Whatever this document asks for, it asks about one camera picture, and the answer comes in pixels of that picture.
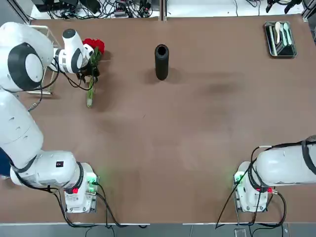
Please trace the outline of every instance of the flower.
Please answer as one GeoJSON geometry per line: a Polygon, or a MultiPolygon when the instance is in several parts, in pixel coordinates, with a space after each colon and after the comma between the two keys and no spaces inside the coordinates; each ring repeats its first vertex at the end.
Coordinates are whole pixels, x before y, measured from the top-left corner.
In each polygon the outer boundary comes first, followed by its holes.
{"type": "Polygon", "coordinates": [[[85,39],[83,42],[83,44],[89,44],[93,49],[95,49],[96,47],[98,47],[98,51],[101,53],[101,54],[104,54],[104,50],[105,50],[105,46],[104,46],[104,43],[102,40],[100,39],[90,39],[90,38],[87,38],[85,39]]]}

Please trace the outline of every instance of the black cable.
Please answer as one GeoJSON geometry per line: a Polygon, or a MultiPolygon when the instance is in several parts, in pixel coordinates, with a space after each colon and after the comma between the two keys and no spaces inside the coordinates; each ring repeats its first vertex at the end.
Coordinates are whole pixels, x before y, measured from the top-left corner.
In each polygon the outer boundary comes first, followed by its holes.
{"type": "Polygon", "coordinates": [[[276,228],[276,227],[279,227],[281,226],[284,221],[285,221],[285,218],[286,218],[286,201],[285,201],[285,198],[283,197],[283,195],[278,192],[277,195],[281,198],[282,202],[283,202],[283,216],[282,216],[282,219],[280,220],[279,223],[277,224],[264,224],[264,223],[260,223],[259,225],[261,226],[265,226],[265,227],[272,227],[272,228],[276,228]]]}
{"type": "Polygon", "coordinates": [[[113,237],[115,237],[115,232],[114,232],[113,226],[111,226],[110,229],[112,229],[113,237]]]}
{"type": "MultiPolygon", "coordinates": [[[[55,63],[56,63],[56,65],[57,65],[57,71],[56,71],[57,74],[56,74],[54,80],[53,80],[51,83],[49,83],[48,85],[45,85],[45,86],[42,87],[42,90],[44,90],[44,89],[50,87],[51,85],[53,85],[53,84],[56,82],[56,80],[57,80],[57,78],[58,78],[58,76],[59,76],[59,71],[60,71],[59,63],[58,63],[58,61],[57,61],[55,58],[54,58],[54,60],[55,60],[55,63]]],[[[35,90],[38,90],[38,87],[35,88],[35,89],[32,89],[32,90],[28,90],[28,91],[35,91],[35,90]]]]}
{"type": "Polygon", "coordinates": [[[246,169],[246,171],[244,172],[244,174],[240,177],[240,179],[236,182],[236,184],[235,184],[233,190],[232,190],[231,193],[229,194],[229,196],[228,196],[228,198],[227,198],[227,200],[226,200],[226,202],[225,202],[225,204],[224,204],[224,206],[223,206],[223,209],[222,209],[222,211],[221,211],[221,214],[220,214],[219,217],[218,217],[218,220],[217,220],[216,225],[215,225],[215,229],[217,229],[217,228],[219,228],[219,227],[225,225],[225,224],[218,225],[218,223],[219,223],[219,221],[220,221],[220,219],[221,219],[221,217],[222,217],[222,215],[223,215],[223,212],[224,212],[224,210],[225,210],[225,208],[226,208],[226,206],[227,206],[228,201],[231,199],[231,196],[232,196],[233,193],[235,192],[237,186],[240,184],[240,182],[242,181],[242,179],[244,178],[244,176],[248,173],[248,170],[252,167],[251,165],[257,160],[257,158],[256,158],[255,160],[252,160],[252,159],[253,159],[253,154],[255,153],[255,151],[256,151],[257,149],[259,149],[259,147],[256,147],[256,148],[252,151],[252,153],[251,153],[251,158],[250,158],[250,160],[251,160],[251,161],[250,161],[250,165],[248,166],[248,168],[246,169]]]}
{"type": "Polygon", "coordinates": [[[97,196],[101,198],[101,200],[104,202],[104,204],[106,205],[107,209],[109,210],[110,215],[112,216],[112,219],[114,221],[114,223],[116,224],[117,227],[123,228],[123,227],[127,227],[127,225],[121,225],[119,222],[116,221],[114,214],[110,208],[110,206],[108,205],[108,202],[106,201],[106,199],[99,193],[97,193],[97,196]]]}
{"type": "MultiPolygon", "coordinates": [[[[249,232],[250,232],[250,236],[253,237],[253,235],[255,234],[256,231],[258,230],[272,230],[272,229],[275,229],[276,227],[271,227],[271,228],[257,228],[255,229],[253,232],[251,232],[251,228],[250,226],[249,227],[249,232]]],[[[284,230],[283,230],[283,225],[281,225],[281,230],[282,230],[282,235],[281,237],[283,237],[283,234],[284,234],[284,230]]]]}
{"type": "Polygon", "coordinates": [[[83,88],[83,87],[80,86],[80,84],[76,84],[73,80],[71,80],[71,79],[66,75],[66,73],[64,73],[64,72],[61,72],[61,73],[67,78],[69,84],[70,84],[72,87],[74,87],[74,88],[80,88],[80,89],[82,89],[82,90],[89,91],[89,90],[91,90],[92,87],[94,86],[94,77],[92,77],[93,82],[92,82],[91,87],[90,87],[90,88],[83,88]]]}
{"type": "Polygon", "coordinates": [[[90,227],[86,232],[85,232],[85,237],[87,237],[87,233],[92,229],[92,227],[90,227]]]}
{"type": "Polygon", "coordinates": [[[252,7],[256,8],[258,6],[257,0],[246,0],[252,7]]]}
{"type": "Polygon", "coordinates": [[[238,5],[237,5],[236,0],[234,0],[234,1],[235,1],[235,4],[236,4],[236,15],[238,16],[238,5]]]}
{"type": "Polygon", "coordinates": [[[34,109],[36,109],[36,107],[41,103],[41,100],[43,99],[43,88],[42,88],[41,85],[39,87],[40,87],[40,98],[39,98],[39,101],[31,105],[31,107],[28,109],[29,112],[34,110],[34,109]]]}
{"type": "Polygon", "coordinates": [[[252,7],[256,8],[258,6],[259,2],[259,9],[258,9],[258,16],[260,16],[260,6],[261,6],[261,0],[246,0],[252,7]]]}
{"type": "Polygon", "coordinates": [[[260,7],[261,7],[261,0],[259,0],[258,16],[260,16],[260,7]]]}

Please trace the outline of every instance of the wooden table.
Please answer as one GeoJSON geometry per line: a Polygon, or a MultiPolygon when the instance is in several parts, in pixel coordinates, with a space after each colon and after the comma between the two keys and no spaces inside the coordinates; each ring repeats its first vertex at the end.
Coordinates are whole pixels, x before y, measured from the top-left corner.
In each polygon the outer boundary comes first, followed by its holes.
{"type": "MultiPolygon", "coordinates": [[[[35,21],[61,40],[67,28],[105,42],[92,109],[60,75],[55,95],[32,115],[45,150],[68,150],[101,176],[121,223],[213,223],[239,164],[258,145],[316,131],[315,46],[300,15],[35,21]],[[272,59],[263,24],[288,20],[295,59],[272,59]],[[169,77],[156,79],[154,49],[170,50],[169,77]]],[[[31,104],[37,97],[24,94],[31,104]]],[[[315,222],[315,185],[278,188],[287,222],[315,222]]],[[[53,196],[0,182],[1,222],[63,222],[53,196]]],[[[277,198],[258,221],[278,222],[277,198]]],[[[104,222],[105,212],[71,216],[104,222]]],[[[243,215],[242,221],[251,216],[243,215]]],[[[223,222],[236,222],[233,200],[223,222]]]]}

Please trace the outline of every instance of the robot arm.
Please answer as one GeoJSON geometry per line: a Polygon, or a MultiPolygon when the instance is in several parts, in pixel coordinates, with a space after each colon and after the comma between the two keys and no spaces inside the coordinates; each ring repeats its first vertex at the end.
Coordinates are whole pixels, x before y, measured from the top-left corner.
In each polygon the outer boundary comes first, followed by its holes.
{"type": "Polygon", "coordinates": [[[316,183],[316,144],[306,143],[305,140],[302,145],[271,147],[258,155],[253,168],[249,168],[250,162],[244,161],[234,175],[234,182],[239,182],[235,197],[237,209],[264,211],[271,187],[316,183]]]}
{"type": "Polygon", "coordinates": [[[54,49],[45,35],[18,23],[5,23],[0,33],[0,147],[10,158],[11,179],[17,185],[63,188],[68,212],[89,212],[97,181],[91,166],[76,162],[71,152],[42,151],[42,132],[11,92],[38,88],[43,68],[55,65],[54,58],[63,72],[79,72],[93,49],[71,29],[63,33],[65,49],[54,49]]]}

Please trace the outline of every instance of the wire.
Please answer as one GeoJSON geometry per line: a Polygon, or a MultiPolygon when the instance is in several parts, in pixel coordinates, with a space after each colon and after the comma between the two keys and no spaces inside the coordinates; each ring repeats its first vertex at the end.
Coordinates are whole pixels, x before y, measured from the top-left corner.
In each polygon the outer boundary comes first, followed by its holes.
{"type": "Polygon", "coordinates": [[[242,181],[242,179],[244,178],[244,176],[248,173],[248,170],[252,167],[251,165],[257,160],[257,158],[256,158],[255,160],[252,160],[252,159],[253,159],[253,154],[254,154],[255,151],[256,151],[257,149],[259,149],[259,148],[260,148],[260,147],[256,147],[256,148],[252,151],[252,153],[251,153],[251,158],[250,158],[250,160],[251,160],[251,161],[250,161],[250,165],[248,166],[248,168],[246,169],[246,171],[244,172],[244,174],[240,177],[240,179],[236,182],[236,184],[235,184],[233,190],[232,190],[231,193],[229,194],[229,196],[228,196],[228,198],[227,198],[227,200],[226,200],[226,202],[225,202],[225,204],[224,204],[224,206],[223,206],[223,209],[222,209],[222,211],[221,211],[221,214],[220,214],[219,217],[218,217],[218,220],[217,220],[216,225],[215,225],[215,229],[217,229],[217,228],[219,228],[219,227],[225,225],[225,224],[218,225],[218,223],[219,223],[219,221],[221,220],[221,217],[222,217],[222,215],[223,215],[223,212],[224,212],[224,210],[225,210],[225,208],[226,208],[226,206],[227,206],[227,204],[228,204],[228,201],[231,199],[231,196],[232,196],[233,193],[235,192],[237,186],[240,184],[240,182],[242,181]]]}
{"type": "MultiPolygon", "coordinates": [[[[57,74],[56,74],[54,80],[51,83],[49,83],[48,85],[42,87],[42,90],[44,90],[44,89],[50,87],[51,85],[53,85],[56,82],[56,80],[57,80],[57,78],[59,76],[59,72],[60,72],[59,63],[58,63],[58,61],[55,58],[54,58],[54,60],[55,60],[55,63],[57,65],[57,74]]],[[[35,89],[32,89],[32,90],[28,90],[28,91],[35,91],[35,90],[38,90],[38,87],[35,88],[35,89]]]]}
{"type": "MultiPolygon", "coordinates": [[[[275,229],[276,227],[271,227],[271,228],[257,228],[255,229],[253,232],[251,232],[251,228],[250,226],[248,226],[249,228],[249,232],[250,232],[250,236],[253,237],[253,235],[255,234],[256,231],[258,230],[272,230],[272,229],[275,229]]],[[[283,237],[283,234],[284,234],[284,230],[283,230],[283,225],[281,225],[281,230],[282,230],[282,237],[283,237]]]]}
{"type": "Polygon", "coordinates": [[[87,233],[92,229],[92,227],[90,227],[86,232],[85,232],[85,237],[87,237],[87,233]]]}
{"type": "Polygon", "coordinates": [[[258,6],[259,2],[259,8],[258,8],[258,16],[260,16],[260,6],[261,6],[261,0],[246,0],[247,3],[252,5],[252,7],[256,8],[258,6]]]}
{"type": "Polygon", "coordinates": [[[61,73],[67,78],[69,84],[70,84],[72,87],[74,87],[74,88],[80,88],[80,89],[82,89],[82,90],[89,91],[89,90],[91,90],[91,89],[93,88],[93,86],[94,86],[94,77],[93,77],[93,76],[92,76],[93,82],[92,82],[91,87],[90,87],[90,88],[83,88],[83,87],[80,86],[80,84],[76,84],[73,80],[71,80],[71,79],[66,75],[66,73],[64,73],[64,72],[61,72],[61,73]]]}
{"type": "Polygon", "coordinates": [[[38,102],[32,104],[32,105],[30,106],[30,108],[28,109],[28,111],[30,112],[30,111],[34,110],[34,109],[41,103],[42,98],[43,98],[43,88],[42,88],[42,86],[40,85],[40,99],[39,99],[38,102]]]}
{"type": "Polygon", "coordinates": [[[120,228],[124,228],[124,227],[127,227],[127,225],[121,225],[119,222],[116,221],[115,217],[114,217],[114,214],[110,208],[110,206],[108,205],[108,202],[106,201],[106,199],[99,193],[97,193],[97,196],[99,198],[101,198],[101,200],[104,202],[104,204],[106,205],[107,209],[109,210],[109,213],[110,215],[112,216],[112,219],[114,221],[114,223],[116,224],[117,227],[120,227],[120,228]]]}
{"type": "Polygon", "coordinates": [[[238,16],[238,5],[237,5],[236,0],[234,0],[234,1],[235,1],[235,4],[236,4],[236,15],[238,16]]]}

